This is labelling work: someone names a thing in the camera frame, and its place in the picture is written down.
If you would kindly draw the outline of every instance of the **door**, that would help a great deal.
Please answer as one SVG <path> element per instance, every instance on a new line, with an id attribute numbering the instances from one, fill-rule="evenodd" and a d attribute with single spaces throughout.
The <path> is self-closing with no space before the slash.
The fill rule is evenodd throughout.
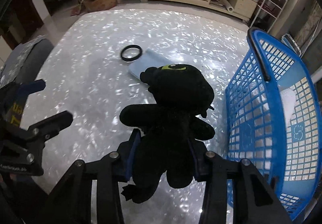
<path id="1" fill-rule="evenodd" d="M 32 0 L 12 0 L 10 3 L 12 9 L 16 12 L 17 17 L 25 30 L 26 36 L 22 43 L 27 42 L 31 35 L 40 27 L 43 22 L 37 13 Z"/>

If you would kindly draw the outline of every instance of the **plastic container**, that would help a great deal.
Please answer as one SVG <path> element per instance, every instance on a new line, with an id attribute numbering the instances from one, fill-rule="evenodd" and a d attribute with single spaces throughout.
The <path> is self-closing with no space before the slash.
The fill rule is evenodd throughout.
<path id="1" fill-rule="evenodd" d="M 292 36 L 290 36 L 288 33 L 286 33 L 286 34 L 284 34 L 282 36 L 281 42 L 284 43 L 287 47 L 289 47 L 298 56 L 301 56 L 301 50 L 300 50 L 300 48 L 297 46 L 297 44 L 293 40 Z"/>
<path id="2" fill-rule="evenodd" d="M 248 30 L 247 41 L 250 49 L 225 91 L 227 157 L 249 158 L 294 220 L 312 199 L 320 179 L 318 98 L 296 53 L 257 28 Z M 287 128 L 279 88 L 291 88 L 296 94 Z"/>

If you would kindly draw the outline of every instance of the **black rubber ring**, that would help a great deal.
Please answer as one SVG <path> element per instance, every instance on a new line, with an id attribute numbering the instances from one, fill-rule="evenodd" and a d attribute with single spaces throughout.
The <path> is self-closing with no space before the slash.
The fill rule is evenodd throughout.
<path id="1" fill-rule="evenodd" d="M 138 53 L 138 55 L 137 55 L 137 56 L 134 56 L 133 58 L 125 58 L 125 57 L 123 56 L 123 53 L 124 53 L 127 49 L 131 49 L 131 48 L 139 49 L 139 53 Z M 141 48 L 140 46 L 135 45 L 135 44 L 133 44 L 133 45 L 129 45 L 129 46 L 126 46 L 126 47 L 121 51 L 121 59 L 122 59 L 123 61 L 135 61 L 135 60 L 137 60 L 137 59 L 139 59 L 139 58 L 141 57 L 142 53 L 143 53 L 143 51 L 142 51 L 142 48 Z"/>

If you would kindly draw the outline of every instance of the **black plush toy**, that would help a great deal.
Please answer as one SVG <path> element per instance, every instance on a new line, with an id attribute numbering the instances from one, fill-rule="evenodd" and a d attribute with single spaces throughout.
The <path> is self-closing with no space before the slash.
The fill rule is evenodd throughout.
<path id="1" fill-rule="evenodd" d="M 126 200 L 142 203 L 154 194 L 166 171 L 173 188 L 188 186 L 193 178 L 193 161 L 188 139 L 209 140 L 211 125 L 197 118 L 207 116 L 214 91 L 201 72 L 187 64 L 150 67 L 140 74 L 157 104 L 125 107 L 120 121 L 141 128 L 145 135 L 135 151 L 133 181 L 123 188 Z"/>

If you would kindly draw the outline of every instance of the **tiled floor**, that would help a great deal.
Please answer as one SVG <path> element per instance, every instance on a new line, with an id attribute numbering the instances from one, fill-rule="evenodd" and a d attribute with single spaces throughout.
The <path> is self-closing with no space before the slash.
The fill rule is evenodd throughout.
<path id="1" fill-rule="evenodd" d="M 73 23 L 80 18 L 80 16 L 70 16 L 72 8 L 76 5 L 76 1 L 70 1 L 64 4 L 53 16 L 48 16 L 43 21 L 44 25 L 30 39 L 38 35 L 47 35 L 47 38 L 52 44 L 56 45 Z"/>
<path id="2" fill-rule="evenodd" d="M 44 25 L 39 28 L 31 37 L 31 39 L 38 35 L 47 35 L 48 39 L 53 45 L 56 45 L 63 37 L 65 32 L 76 22 L 80 16 L 70 16 L 70 12 L 77 3 L 71 1 L 62 6 L 53 16 L 49 16 L 44 20 Z M 120 9 L 156 9 L 166 11 L 178 11 L 187 14 L 201 16 L 207 19 L 221 22 L 229 26 L 240 29 L 244 32 L 248 30 L 246 23 L 240 19 L 226 15 L 221 12 L 208 10 L 203 7 L 193 6 L 185 3 L 173 3 L 165 1 L 147 1 L 140 0 L 123 0 L 121 4 L 112 8 L 112 10 Z"/>

